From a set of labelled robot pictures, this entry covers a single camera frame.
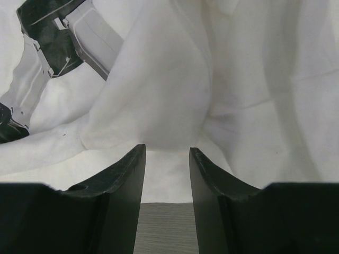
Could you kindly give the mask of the white t-shirt with robot print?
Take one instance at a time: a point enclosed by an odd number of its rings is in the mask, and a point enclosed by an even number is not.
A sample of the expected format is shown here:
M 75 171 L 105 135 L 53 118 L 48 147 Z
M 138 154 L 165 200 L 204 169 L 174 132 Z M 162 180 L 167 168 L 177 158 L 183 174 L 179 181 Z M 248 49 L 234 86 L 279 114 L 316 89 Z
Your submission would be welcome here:
M 50 80 L 2 182 L 66 189 L 144 143 L 142 201 L 191 201 L 189 149 L 256 187 L 338 181 L 338 1 L 94 1 L 122 49 Z

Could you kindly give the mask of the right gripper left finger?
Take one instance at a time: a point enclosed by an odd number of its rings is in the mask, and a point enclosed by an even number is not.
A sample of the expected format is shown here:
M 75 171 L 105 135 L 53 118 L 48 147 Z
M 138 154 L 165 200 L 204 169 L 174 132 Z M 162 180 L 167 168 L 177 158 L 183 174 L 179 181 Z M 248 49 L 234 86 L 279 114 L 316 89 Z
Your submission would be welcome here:
M 146 147 L 71 186 L 1 184 L 1 253 L 133 253 Z

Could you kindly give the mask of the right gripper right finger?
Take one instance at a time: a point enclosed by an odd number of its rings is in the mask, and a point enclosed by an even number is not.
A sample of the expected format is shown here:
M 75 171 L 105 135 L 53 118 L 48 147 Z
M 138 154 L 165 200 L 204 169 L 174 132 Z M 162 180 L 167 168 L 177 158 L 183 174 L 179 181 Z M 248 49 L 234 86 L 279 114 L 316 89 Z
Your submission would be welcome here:
M 189 155 L 200 253 L 338 253 L 338 184 L 271 183 L 255 188 Z

